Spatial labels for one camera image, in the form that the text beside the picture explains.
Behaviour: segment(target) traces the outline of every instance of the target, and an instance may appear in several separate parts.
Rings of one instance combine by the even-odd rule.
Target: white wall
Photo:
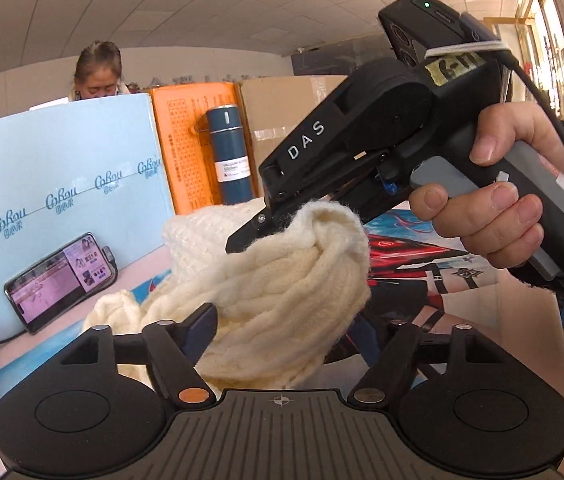
[[[65,57],[1,72],[0,117],[68,95],[76,61],[76,57]],[[206,76],[221,81],[228,76],[239,80],[243,76],[293,75],[289,57],[218,48],[124,48],[122,65],[124,80],[142,88],[153,78],[170,84],[174,78],[184,76],[204,82]]]

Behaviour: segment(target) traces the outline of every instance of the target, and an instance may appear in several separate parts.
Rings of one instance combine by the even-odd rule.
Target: cardboard box
[[[222,203],[215,176],[206,111],[237,104],[233,83],[152,88],[155,121],[175,213],[186,215]]]
[[[242,81],[240,104],[247,149],[258,196],[264,189],[257,168],[346,77],[287,76]]]

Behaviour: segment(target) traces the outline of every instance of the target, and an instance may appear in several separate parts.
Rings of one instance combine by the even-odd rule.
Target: woman's hair
[[[84,83],[98,69],[109,68],[118,79],[122,78],[122,56],[111,41],[94,41],[79,54],[75,65],[75,81]]]

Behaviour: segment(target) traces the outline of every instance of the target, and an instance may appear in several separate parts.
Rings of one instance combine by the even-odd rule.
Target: orange box
[[[164,86],[149,91],[171,197],[178,215],[222,203],[206,111],[237,104],[233,83]]]

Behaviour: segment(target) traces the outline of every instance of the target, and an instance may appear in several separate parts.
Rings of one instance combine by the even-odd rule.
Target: white wire
[[[463,43],[458,45],[429,48],[424,55],[428,57],[447,56],[448,54],[465,54],[467,52],[494,52],[497,50],[511,50],[504,41],[477,41],[476,43]]]

